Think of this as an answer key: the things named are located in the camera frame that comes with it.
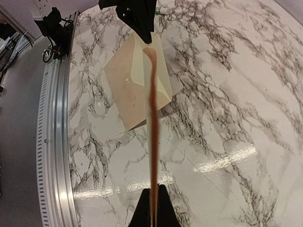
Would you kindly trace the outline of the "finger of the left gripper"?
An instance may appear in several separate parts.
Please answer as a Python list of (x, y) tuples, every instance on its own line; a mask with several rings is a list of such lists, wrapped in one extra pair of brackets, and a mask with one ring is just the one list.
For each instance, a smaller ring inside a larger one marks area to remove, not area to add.
[(156, 0), (99, 0), (100, 9), (116, 7), (120, 20), (133, 29), (146, 43), (152, 43)]

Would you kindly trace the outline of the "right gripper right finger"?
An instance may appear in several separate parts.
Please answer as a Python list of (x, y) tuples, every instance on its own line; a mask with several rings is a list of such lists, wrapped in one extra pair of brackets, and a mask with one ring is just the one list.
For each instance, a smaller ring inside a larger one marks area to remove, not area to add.
[(159, 185), (158, 188), (157, 226), (181, 227), (172, 206), (167, 188), (163, 184)]

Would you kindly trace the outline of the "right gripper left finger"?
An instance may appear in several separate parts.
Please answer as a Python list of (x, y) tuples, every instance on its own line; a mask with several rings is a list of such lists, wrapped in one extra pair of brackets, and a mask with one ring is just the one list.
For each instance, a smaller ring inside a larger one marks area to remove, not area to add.
[(150, 227), (150, 189), (143, 189), (129, 227)]

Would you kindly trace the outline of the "cream envelope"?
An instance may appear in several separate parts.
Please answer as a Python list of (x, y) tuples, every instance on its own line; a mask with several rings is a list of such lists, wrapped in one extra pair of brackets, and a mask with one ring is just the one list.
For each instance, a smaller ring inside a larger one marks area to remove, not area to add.
[(172, 100), (161, 38), (154, 32), (151, 37), (152, 43), (147, 45), (137, 33), (131, 33), (104, 67), (125, 131), (146, 120), (144, 76), (150, 74), (151, 62), (143, 49), (148, 46), (157, 54), (157, 109), (160, 110)]

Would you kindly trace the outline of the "curved aluminium front rail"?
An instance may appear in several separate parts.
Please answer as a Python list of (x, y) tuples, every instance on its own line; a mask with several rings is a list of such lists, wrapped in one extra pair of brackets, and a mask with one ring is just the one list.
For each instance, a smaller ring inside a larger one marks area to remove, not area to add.
[(36, 130), (36, 178), (44, 227), (76, 227), (68, 152), (71, 51), (45, 65)]

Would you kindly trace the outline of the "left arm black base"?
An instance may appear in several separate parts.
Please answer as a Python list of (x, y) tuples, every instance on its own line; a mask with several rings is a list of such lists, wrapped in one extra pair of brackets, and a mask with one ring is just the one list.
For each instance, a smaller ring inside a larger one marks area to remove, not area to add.
[(34, 20), (42, 35), (46, 37), (50, 45), (44, 50), (43, 62), (59, 59), (69, 53), (73, 20), (61, 17), (57, 7), (52, 7), (51, 12), (42, 20)]

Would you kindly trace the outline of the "green white glue stick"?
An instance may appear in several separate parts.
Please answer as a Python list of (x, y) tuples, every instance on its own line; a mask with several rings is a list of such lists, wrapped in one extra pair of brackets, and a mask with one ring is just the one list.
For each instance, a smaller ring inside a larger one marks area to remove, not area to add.
[(170, 13), (169, 8), (156, 7), (155, 14), (157, 15), (168, 15)]

